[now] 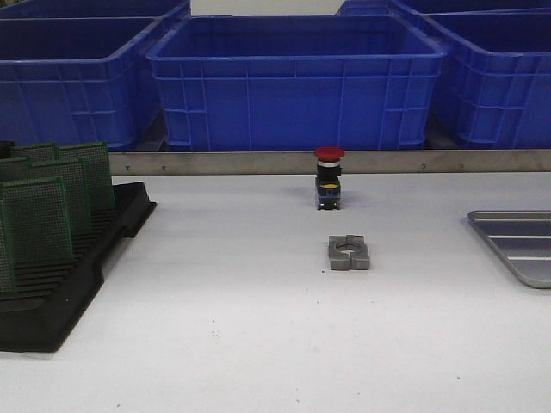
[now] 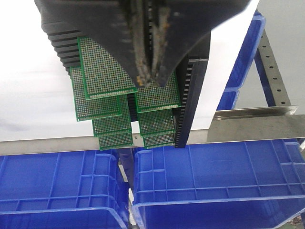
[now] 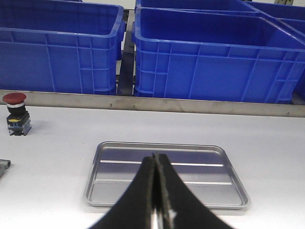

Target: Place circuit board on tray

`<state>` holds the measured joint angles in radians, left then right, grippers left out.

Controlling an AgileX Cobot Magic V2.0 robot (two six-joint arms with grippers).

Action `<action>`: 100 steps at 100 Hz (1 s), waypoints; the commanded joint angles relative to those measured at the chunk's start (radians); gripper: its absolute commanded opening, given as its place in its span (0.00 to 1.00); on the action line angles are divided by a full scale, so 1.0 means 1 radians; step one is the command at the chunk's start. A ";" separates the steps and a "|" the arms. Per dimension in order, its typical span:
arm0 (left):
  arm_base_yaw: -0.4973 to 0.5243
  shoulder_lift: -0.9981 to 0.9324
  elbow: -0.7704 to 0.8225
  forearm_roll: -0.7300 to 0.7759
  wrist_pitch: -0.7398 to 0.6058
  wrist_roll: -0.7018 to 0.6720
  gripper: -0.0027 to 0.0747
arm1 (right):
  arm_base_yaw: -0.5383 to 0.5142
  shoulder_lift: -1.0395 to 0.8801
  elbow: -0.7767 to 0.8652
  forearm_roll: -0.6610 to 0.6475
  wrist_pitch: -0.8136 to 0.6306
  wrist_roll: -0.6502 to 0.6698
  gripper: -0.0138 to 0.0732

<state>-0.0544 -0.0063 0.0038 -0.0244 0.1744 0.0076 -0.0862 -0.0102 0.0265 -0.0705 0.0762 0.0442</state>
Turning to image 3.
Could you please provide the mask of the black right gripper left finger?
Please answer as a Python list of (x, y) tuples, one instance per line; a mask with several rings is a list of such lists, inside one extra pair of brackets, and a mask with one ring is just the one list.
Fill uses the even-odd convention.
[(150, 229), (155, 160), (143, 159), (133, 181), (115, 205), (92, 229)]

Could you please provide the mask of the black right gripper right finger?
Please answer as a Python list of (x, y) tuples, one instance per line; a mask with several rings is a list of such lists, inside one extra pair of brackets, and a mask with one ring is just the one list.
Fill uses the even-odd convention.
[(167, 155), (155, 155), (155, 205), (161, 229), (230, 229), (183, 183)]

